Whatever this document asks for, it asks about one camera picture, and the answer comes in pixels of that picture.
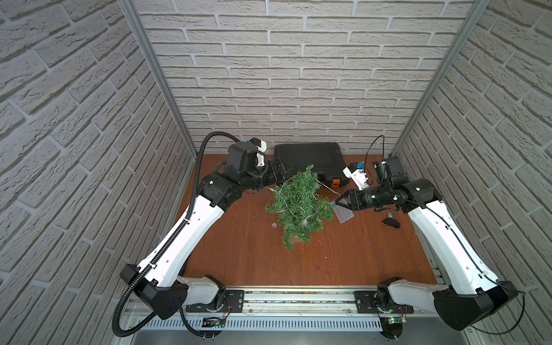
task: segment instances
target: aluminum frame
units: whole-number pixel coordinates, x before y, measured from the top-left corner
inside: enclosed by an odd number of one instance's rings
[[[188,132],[188,128],[186,128],[186,124],[182,119],[180,109],[178,108],[178,105],[172,93],[171,87],[169,86],[169,83],[167,81],[167,77],[163,72],[163,68],[161,67],[159,59],[157,58],[157,55],[153,50],[153,45],[151,44],[146,28],[144,27],[144,24],[140,19],[138,10],[136,9],[136,6],[134,6],[134,2],[132,0],[119,0],[119,3],[121,4],[121,9],[125,14],[125,18],[129,22],[129,26],[132,29],[134,36],[136,37],[138,46],[142,49],[142,52],[144,53],[144,58],[146,59],[147,64],[150,66],[151,74],[153,75],[155,81],[157,82],[157,85],[159,86],[161,95],[163,95],[165,102],[167,102],[167,106],[169,108],[171,116],[173,117],[174,122],[176,123],[176,126],[180,131],[180,134],[182,134],[182,136],[184,137],[186,147],[195,160],[197,158],[197,151],[195,150],[194,142],[192,141],[192,137]]]
[[[355,301],[353,292],[357,290],[376,290],[374,285],[352,285],[352,286],[228,286],[228,289],[244,290],[245,291],[245,300],[246,303],[243,307],[243,313],[236,314],[242,316],[259,316],[259,319],[267,319],[267,317],[297,317],[297,316],[306,316],[306,317],[328,317],[330,318],[337,317],[339,320],[357,320],[359,314],[356,311]],[[332,299],[339,300],[339,302],[348,301],[350,303],[292,303],[289,305],[277,303],[269,306],[264,304],[265,308],[262,308],[260,303],[259,295],[273,295],[275,300],[282,299],[282,295],[289,295],[289,300],[300,300],[303,299],[307,302],[308,297],[298,297],[299,295],[312,295],[306,293],[314,293],[318,295],[319,300],[331,301]],[[248,295],[251,295],[253,298],[259,298],[257,300],[247,300]],[[133,325],[136,325],[140,320],[142,320],[146,315],[151,312],[149,307],[147,307],[138,297],[132,296],[130,301],[125,307],[125,311],[121,317],[121,324],[126,328],[130,328]],[[199,316],[204,315],[215,315],[214,313],[186,313],[189,316],[190,320],[197,319]],[[374,317],[373,314],[363,314],[366,317],[366,320],[371,320],[371,317]],[[400,316],[399,314],[386,314],[387,316]],[[417,308],[414,308],[414,314],[409,314],[410,317],[439,317],[439,315],[423,311]],[[477,323],[477,327],[485,329],[482,322]],[[490,338],[480,332],[474,331],[471,327],[466,328],[462,331],[470,344],[473,345],[487,345],[491,344]],[[104,342],[105,345],[130,345],[134,335],[119,338],[113,336],[109,341]]]
[[[471,6],[470,12],[466,16],[466,19],[462,23],[462,26],[454,37],[454,40],[450,44],[449,49],[443,56],[439,66],[437,66],[437,70],[429,81],[427,88],[422,93],[422,97],[420,97],[418,103],[414,107],[412,115],[410,115],[408,122],[401,132],[401,135],[399,135],[399,139],[393,146],[393,149],[391,150],[391,154],[393,156],[398,154],[399,150],[405,143],[410,131],[414,128],[414,125],[418,122],[418,118],[420,118],[427,104],[443,82],[445,76],[452,67],[452,64],[456,61],[458,54],[460,54],[460,50],[464,47],[464,44],[467,42],[472,31],[475,29],[475,25],[479,22],[479,19],[483,15],[485,9],[487,9],[490,2],[491,0],[475,0],[473,6]]]

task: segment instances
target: metal rail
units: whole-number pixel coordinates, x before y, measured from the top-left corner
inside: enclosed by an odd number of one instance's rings
[[[351,317],[375,316],[359,314],[354,297],[357,290],[373,290],[375,286],[228,286],[231,290],[244,290],[243,310],[234,316],[324,316]],[[124,315],[147,315],[151,312],[139,298],[133,296],[126,306]],[[216,313],[186,313],[190,316],[216,315]],[[409,317],[432,317],[437,314],[414,308]]]
[[[212,331],[201,327],[203,316],[188,316],[187,321],[198,331]],[[183,330],[180,316],[166,320],[155,317],[143,330]],[[229,316],[225,331],[310,331],[310,332],[381,332],[377,316],[351,316],[346,319],[332,316]]]
[[[150,66],[151,73],[155,78],[157,85],[159,86],[159,90],[161,91],[165,102],[167,102],[167,106],[169,108],[169,111],[171,112],[171,115],[173,116],[174,122],[176,123],[180,134],[182,134],[182,137],[184,138],[186,147],[195,160],[197,157],[197,152],[195,150],[194,142],[192,141],[192,137],[190,136],[190,133],[186,128],[186,124],[182,119],[180,109],[178,108],[174,95],[171,91],[171,87],[169,86],[167,77],[163,72],[163,68],[161,68],[159,59],[157,58],[157,55],[153,50],[153,45],[151,44],[150,38],[147,35],[146,28],[144,27],[144,24],[140,19],[138,10],[134,6],[134,2],[132,2],[132,0],[119,0],[119,3],[121,4],[121,8],[123,9],[125,18],[129,22],[129,26],[132,29],[134,36],[136,37],[138,46],[142,48],[144,58],[146,59],[147,64]]]
[[[491,0],[476,0],[474,2],[473,6],[470,9],[470,12],[466,16],[466,19],[460,27],[460,30],[458,30],[458,33],[454,37],[454,40],[452,41],[449,49],[443,56],[443,59],[441,60],[439,66],[437,66],[435,74],[429,81],[427,88],[422,93],[422,97],[419,99],[416,107],[414,107],[412,115],[403,128],[399,139],[393,146],[393,156],[397,155],[399,150],[402,148],[403,144],[410,134],[410,131],[418,122],[418,118],[420,118],[420,116],[422,115],[422,112],[433,97],[433,94],[435,94],[435,91],[437,91],[437,89],[441,85],[441,82],[443,82],[443,79],[452,67],[452,64],[454,63],[454,61],[456,61],[458,54],[460,54],[460,50],[462,50],[462,48],[464,47],[464,44],[470,37],[471,32],[475,29],[475,25],[479,22],[479,19],[483,15],[483,12],[490,2]]]

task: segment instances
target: black plastic case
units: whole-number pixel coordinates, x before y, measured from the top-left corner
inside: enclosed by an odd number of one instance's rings
[[[293,164],[292,175],[313,165],[318,180],[328,187],[342,187],[349,183],[343,174],[345,161],[336,142],[308,142],[304,144],[280,144],[274,147],[275,158]]]

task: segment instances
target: brick wall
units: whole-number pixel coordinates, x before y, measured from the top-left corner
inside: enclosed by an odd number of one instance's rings
[[[135,0],[186,125],[243,140],[394,143],[471,2]],[[226,152],[213,141],[209,152]]]
[[[117,2],[0,2],[0,344],[99,343],[189,166]]]
[[[527,294],[504,343],[552,341],[552,11],[493,0],[400,150],[478,254]],[[510,328],[519,300],[484,321]]]

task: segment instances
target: wooden floor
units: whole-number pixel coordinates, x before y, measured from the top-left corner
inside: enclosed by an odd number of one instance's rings
[[[364,155],[344,158],[349,164],[363,161]],[[381,156],[369,156],[368,162],[378,158]],[[226,155],[205,155],[201,177],[225,159]],[[189,204],[192,179],[177,219]],[[354,187],[352,180],[349,187]],[[340,193],[345,190],[347,187],[336,189]],[[319,193],[330,201],[337,197],[325,188]],[[410,219],[401,211],[395,213],[400,229],[381,225],[387,212],[360,211],[343,224],[334,216],[325,222],[322,232],[313,234],[311,242],[296,243],[287,251],[281,227],[272,227],[276,215],[264,210],[271,195],[268,188],[256,195],[244,193],[196,246],[186,277],[209,274],[227,286],[375,285],[395,276],[436,283]]]

